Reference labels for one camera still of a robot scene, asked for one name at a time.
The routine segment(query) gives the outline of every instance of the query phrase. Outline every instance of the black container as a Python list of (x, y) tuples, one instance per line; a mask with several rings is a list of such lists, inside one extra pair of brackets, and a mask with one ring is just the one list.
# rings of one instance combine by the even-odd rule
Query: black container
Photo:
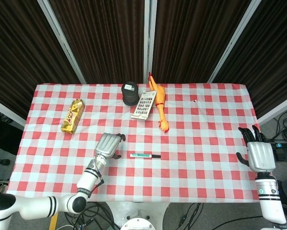
[(128, 106), (137, 105), (139, 101), (138, 86), (132, 81), (128, 81), (121, 87), (123, 102)]

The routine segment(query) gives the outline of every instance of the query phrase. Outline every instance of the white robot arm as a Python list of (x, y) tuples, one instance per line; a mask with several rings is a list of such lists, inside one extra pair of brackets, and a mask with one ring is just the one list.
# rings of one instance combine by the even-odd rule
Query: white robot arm
[(14, 212), (20, 212), (23, 219), (38, 219), (51, 217), (58, 212), (81, 213), (90, 197), (96, 181), (100, 178), (104, 183), (101, 171), (110, 158), (118, 159), (115, 151), (121, 142), (125, 141), (124, 134), (104, 133), (98, 142), (95, 157), (90, 161), (77, 183), (77, 193), (62, 197), (48, 196), (27, 198), (11, 194), (0, 194), (0, 230), (6, 230)]
[(259, 195), (260, 206), (263, 217), (272, 223), (273, 228), (261, 230), (287, 230), (287, 221), (283, 212), (277, 180), (271, 175), (275, 169), (275, 160), (271, 144), (265, 143), (265, 136), (256, 126), (252, 126), (255, 137), (247, 128), (239, 128), (243, 134), (248, 153), (248, 161), (236, 153), (238, 160), (257, 173), (255, 183)]

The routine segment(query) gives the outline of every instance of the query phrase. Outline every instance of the yellow wrapper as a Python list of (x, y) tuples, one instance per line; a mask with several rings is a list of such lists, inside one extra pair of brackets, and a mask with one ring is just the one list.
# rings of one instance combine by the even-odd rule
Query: yellow wrapper
[(84, 103), (82, 99), (76, 99), (70, 105), (69, 111), (67, 113), (66, 118), (63, 120), (61, 125), (61, 131), (65, 133), (74, 133), (78, 122), (81, 119), (83, 110), (84, 110)]

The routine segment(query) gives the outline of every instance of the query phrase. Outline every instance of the pen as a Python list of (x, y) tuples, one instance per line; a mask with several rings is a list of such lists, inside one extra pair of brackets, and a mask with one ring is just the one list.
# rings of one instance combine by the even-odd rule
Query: pen
[(161, 158), (161, 155), (154, 155), (154, 154), (130, 154), (130, 157)]

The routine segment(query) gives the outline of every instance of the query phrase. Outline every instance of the table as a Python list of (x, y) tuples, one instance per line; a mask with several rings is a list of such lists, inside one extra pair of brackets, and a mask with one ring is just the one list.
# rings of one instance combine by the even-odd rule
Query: table
[[(135, 107), (122, 101), (120, 84), (37, 85), (8, 193), (62, 196), (76, 193), (104, 132), (122, 133), (119, 160), (110, 159), (94, 201), (257, 202), (255, 174), (238, 162), (246, 153), (238, 127), (257, 125), (244, 85), (162, 84), (170, 130), (158, 128), (154, 106), (146, 121), (131, 119)], [(148, 86), (139, 84), (139, 93)], [(75, 98), (85, 109), (74, 134), (60, 131)], [(131, 153), (161, 159), (130, 158)]]

